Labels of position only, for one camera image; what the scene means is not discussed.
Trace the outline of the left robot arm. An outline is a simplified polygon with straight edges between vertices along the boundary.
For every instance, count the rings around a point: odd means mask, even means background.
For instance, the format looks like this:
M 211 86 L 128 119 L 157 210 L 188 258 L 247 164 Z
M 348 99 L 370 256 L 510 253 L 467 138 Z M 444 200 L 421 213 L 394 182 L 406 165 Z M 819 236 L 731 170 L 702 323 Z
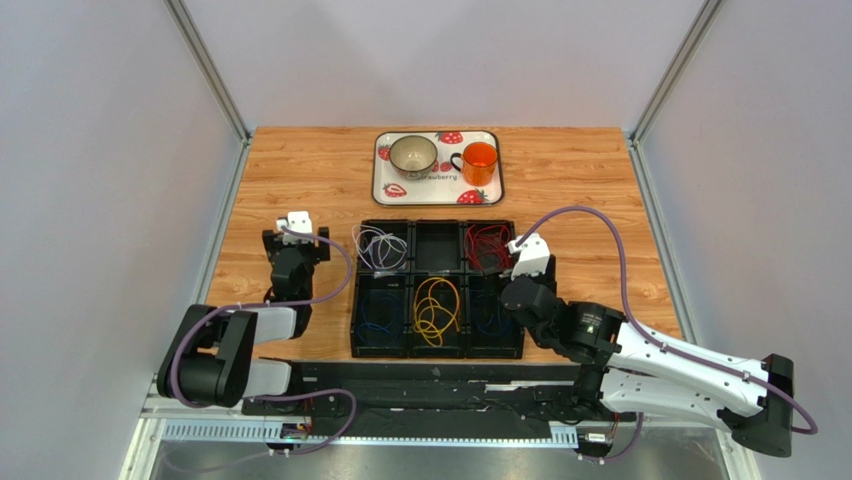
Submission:
M 262 232 L 272 271 L 261 303 L 187 308 L 157 374 L 160 396 L 205 408 L 288 393 L 297 368 L 287 360 L 255 359 L 254 346 L 304 334 L 313 313 L 315 267 L 330 259 L 331 249 L 327 227 L 313 239 L 292 236 L 293 230 Z

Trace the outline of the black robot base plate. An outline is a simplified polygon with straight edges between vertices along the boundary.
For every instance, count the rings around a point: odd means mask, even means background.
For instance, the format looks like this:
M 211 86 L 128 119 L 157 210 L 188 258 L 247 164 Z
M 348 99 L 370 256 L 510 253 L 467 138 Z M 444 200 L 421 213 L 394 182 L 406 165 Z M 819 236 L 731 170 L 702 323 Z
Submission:
M 631 424 L 577 388 L 576 365 L 481 362 L 302 362 L 288 392 L 297 402 L 249 400 L 247 416 L 295 416 L 314 434 L 332 434 L 356 414 L 348 437 L 544 439 L 550 428 L 609 430 Z

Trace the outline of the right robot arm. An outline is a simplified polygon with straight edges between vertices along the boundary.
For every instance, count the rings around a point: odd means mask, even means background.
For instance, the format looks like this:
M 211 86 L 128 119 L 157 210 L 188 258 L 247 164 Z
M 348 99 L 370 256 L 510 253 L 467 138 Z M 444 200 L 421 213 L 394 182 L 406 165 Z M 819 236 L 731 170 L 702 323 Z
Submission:
M 674 416 L 727 432 L 763 455 L 792 454 L 793 362 L 729 356 L 662 334 L 593 302 L 566 302 L 529 276 L 492 270 L 485 291 L 541 349 L 579 364 L 579 402 Z

